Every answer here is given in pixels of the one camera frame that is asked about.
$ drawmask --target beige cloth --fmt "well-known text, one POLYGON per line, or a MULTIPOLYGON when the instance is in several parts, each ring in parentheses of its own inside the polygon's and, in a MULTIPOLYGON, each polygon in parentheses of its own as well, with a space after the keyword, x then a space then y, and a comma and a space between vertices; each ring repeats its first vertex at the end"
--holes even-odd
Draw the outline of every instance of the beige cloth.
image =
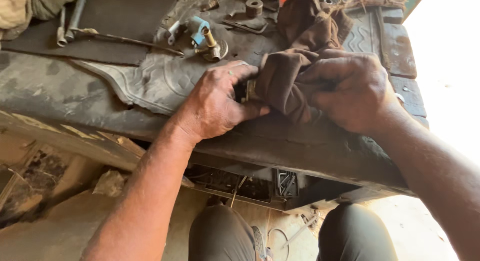
POLYGON ((31 0, 0 0, 0 40, 18 37, 27 29, 30 19, 31 0))

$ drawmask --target hand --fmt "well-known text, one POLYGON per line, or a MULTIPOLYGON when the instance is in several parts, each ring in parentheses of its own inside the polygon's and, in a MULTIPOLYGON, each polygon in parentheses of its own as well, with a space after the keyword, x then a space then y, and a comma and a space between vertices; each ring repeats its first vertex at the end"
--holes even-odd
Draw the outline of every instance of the hand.
POLYGON ((234 100, 233 86, 257 74, 258 67, 244 61, 232 61, 208 69, 171 117, 171 122, 198 143, 223 135, 245 120, 268 114, 270 108, 263 103, 248 101, 240 104, 234 100))
POLYGON ((300 82, 337 83, 334 91, 313 93, 310 105, 347 131, 372 136, 391 116, 405 112, 377 55, 326 49, 298 75, 300 82))

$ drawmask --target green cloth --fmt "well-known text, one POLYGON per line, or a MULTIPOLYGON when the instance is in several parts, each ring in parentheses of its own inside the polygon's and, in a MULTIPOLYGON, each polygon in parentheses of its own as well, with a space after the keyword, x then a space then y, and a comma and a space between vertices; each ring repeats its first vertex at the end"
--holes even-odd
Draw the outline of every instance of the green cloth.
POLYGON ((65 3, 74 0, 32 0, 33 17, 40 20, 49 20, 56 17, 65 3))

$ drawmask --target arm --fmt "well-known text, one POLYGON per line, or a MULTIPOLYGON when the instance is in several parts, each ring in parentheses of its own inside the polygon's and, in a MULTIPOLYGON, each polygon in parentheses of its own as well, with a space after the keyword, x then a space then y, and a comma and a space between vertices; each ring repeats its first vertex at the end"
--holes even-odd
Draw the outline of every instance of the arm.
POLYGON ((242 61, 211 68, 169 119, 129 182, 118 207, 83 253, 83 260, 161 260, 170 216, 195 144, 265 115, 267 106, 233 100, 233 85, 255 76, 242 61))
POLYGON ((461 260, 477 260, 480 245, 480 169, 439 140, 399 104, 386 70, 373 54, 327 50, 301 76, 336 80, 314 93, 316 106, 348 131, 372 137, 399 167, 447 233, 461 260))

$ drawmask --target leg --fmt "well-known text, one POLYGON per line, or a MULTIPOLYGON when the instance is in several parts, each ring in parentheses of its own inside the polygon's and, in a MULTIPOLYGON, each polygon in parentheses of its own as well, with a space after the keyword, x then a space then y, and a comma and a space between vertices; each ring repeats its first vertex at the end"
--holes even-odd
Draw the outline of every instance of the leg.
POLYGON ((397 261, 385 224, 357 204, 340 204, 325 217, 319 237, 320 261, 397 261))
POLYGON ((193 221, 188 239, 189 261, 255 261, 252 228, 233 209, 206 207, 193 221))

